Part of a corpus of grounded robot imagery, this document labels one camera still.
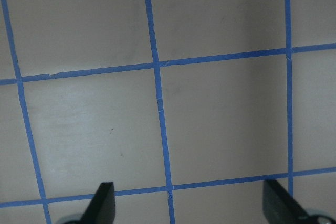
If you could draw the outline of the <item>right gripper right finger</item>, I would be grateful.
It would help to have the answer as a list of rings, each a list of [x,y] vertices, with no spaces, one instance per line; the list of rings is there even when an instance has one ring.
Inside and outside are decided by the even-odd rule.
[[[264,180],[262,203],[263,214],[268,223],[312,223],[308,213],[277,180]]]

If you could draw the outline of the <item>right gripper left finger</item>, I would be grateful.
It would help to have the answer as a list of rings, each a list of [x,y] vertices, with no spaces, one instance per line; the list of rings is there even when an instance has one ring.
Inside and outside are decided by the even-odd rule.
[[[103,182],[80,219],[80,223],[113,224],[116,216],[113,182]]]

